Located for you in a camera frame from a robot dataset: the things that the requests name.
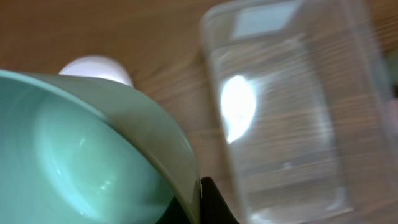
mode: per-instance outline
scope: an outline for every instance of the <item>plastic container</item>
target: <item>plastic container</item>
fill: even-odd
[[[361,1],[229,2],[201,34],[243,219],[306,223],[395,195],[391,94]],[[381,166],[367,185],[361,169]]]

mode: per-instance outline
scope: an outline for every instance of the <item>transparent tray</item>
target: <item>transparent tray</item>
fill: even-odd
[[[353,150],[349,122],[353,113],[379,119],[387,99],[374,86],[383,80],[369,76],[378,54],[363,12],[360,1],[236,1],[203,17],[203,45],[248,223],[299,224],[355,209],[341,168],[341,157],[362,153]]]

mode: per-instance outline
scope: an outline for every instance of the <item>tabletop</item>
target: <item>tabletop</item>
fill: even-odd
[[[223,0],[6,0],[0,2],[0,68],[58,73],[84,55],[123,64],[135,87],[160,103],[186,132],[200,165],[243,223],[223,132],[200,46],[199,21]],[[398,48],[398,1],[367,0],[384,53]],[[369,157],[357,159],[357,166]],[[372,184],[384,173],[369,167],[353,212],[320,223],[398,223],[398,197]]]

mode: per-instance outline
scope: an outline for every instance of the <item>wood grain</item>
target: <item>wood grain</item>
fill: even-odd
[[[101,54],[120,61],[136,88],[178,121],[197,154],[200,174],[214,178],[231,210],[244,223],[199,40],[201,16],[221,2],[1,1],[0,68],[56,74],[69,61],[84,55]],[[389,52],[398,48],[398,1],[367,0],[367,4],[381,49]],[[318,52],[314,60],[325,63],[320,69],[331,74],[322,80],[326,92],[340,90],[333,96],[326,94],[326,98],[331,103],[335,130],[350,139],[339,142],[339,156],[354,212],[319,223],[398,223],[398,198],[386,183],[392,167],[383,154],[378,121],[372,120],[375,106],[369,105],[370,96],[354,94],[362,87],[353,83],[355,78],[350,79],[364,71],[349,66],[355,58],[346,50],[350,42],[333,34],[323,38],[328,36],[325,44],[313,45]],[[336,54],[345,57],[326,59]],[[280,191],[291,192],[289,188]],[[267,191],[260,193],[272,199]]]

